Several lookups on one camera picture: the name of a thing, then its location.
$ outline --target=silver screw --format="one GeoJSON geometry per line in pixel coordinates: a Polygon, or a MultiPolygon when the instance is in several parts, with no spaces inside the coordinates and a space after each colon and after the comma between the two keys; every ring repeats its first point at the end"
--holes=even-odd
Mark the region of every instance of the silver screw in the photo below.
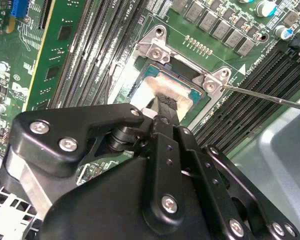
{"type": "Polygon", "coordinates": [[[66,152],[74,152],[78,148],[76,140],[65,137],[59,141],[59,147],[66,152]]]}
{"type": "Polygon", "coordinates": [[[283,237],[285,235],[284,230],[282,229],[282,227],[278,223],[276,223],[276,222],[272,223],[272,227],[274,228],[275,232],[277,234],[279,234],[280,236],[283,237]]]}
{"type": "Polygon", "coordinates": [[[231,219],[229,221],[229,224],[232,232],[235,235],[237,235],[239,238],[242,238],[244,236],[244,229],[242,228],[241,224],[237,220],[231,219]]]}
{"type": "Polygon", "coordinates": [[[170,214],[175,214],[178,210],[176,201],[170,196],[163,196],[161,200],[162,207],[170,214]]]}
{"type": "Polygon", "coordinates": [[[140,113],[137,110],[131,109],[131,113],[137,117],[140,116],[140,113]]]}
{"type": "Polygon", "coordinates": [[[219,154],[218,151],[217,151],[217,149],[215,149],[213,146],[210,147],[210,150],[211,150],[211,152],[212,152],[213,154],[215,154],[215,155],[218,155],[218,154],[219,154]]]}
{"type": "Polygon", "coordinates": [[[30,124],[30,130],[35,134],[46,134],[49,132],[49,125],[42,121],[35,121],[30,124]]]}
{"type": "Polygon", "coordinates": [[[190,131],[189,131],[189,129],[187,129],[187,128],[184,128],[184,129],[183,129],[183,132],[184,132],[185,134],[190,134],[190,131]]]}
{"type": "Polygon", "coordinates": [[[285,224],[284,226],[285,226],[285,229],[286,229],[293,237],[296,236],[296,233],[295,233],[295,231],[292,229],[291,226],[289,226],[288,224],[285,224]]]}

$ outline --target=motherboard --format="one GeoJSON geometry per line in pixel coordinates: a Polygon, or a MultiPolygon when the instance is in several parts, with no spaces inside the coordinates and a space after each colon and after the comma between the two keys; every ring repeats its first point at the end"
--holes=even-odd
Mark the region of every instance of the motherboard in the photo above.
{"type": "Polygon", "coordinates": [[[230,154],[286,109],[209,79],[297,99],[300,0],[0,0],[1,156],[22,111],[161,94],[201,147],[230,154]]]}

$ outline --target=electrolytic capacitor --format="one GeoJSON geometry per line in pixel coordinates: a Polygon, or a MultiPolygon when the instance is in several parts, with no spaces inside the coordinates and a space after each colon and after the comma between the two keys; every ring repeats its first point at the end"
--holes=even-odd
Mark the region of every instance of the electrolytic capacitor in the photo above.
{"type": "Polygon", "coordinates": [[[263,0],[258,3],[255,12],[259,17],[272,17],[277,10],[277,5],[273,1],[263,0]]]}
{"type": "Polygon", "coordinates": [[[278,38],[287,41],[289,40],[294,34],[294,31],[290,28],[285,27],[284,25],[279,25],[274,29],[274,35],[278,38]]]}

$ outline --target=blue connector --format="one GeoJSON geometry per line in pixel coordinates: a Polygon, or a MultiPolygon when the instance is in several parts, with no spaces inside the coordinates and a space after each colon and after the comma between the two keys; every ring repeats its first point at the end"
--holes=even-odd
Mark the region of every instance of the blue connector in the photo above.
{"type": "Polygon", "coordinates": [[[16,18],[22,18],[27,15],[29,0],[13,0],[11,15],[16,18]]]}

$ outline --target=white triangle marking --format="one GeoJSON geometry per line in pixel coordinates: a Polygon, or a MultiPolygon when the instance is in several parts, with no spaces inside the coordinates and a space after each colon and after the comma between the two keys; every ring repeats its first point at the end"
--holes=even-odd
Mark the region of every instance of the white triangle marking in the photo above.
{"type": "Polygon", "coordinates": [[[239,73],[246,75],[246,64],[243,64],[242,67],[239,69],[239,73]]]}

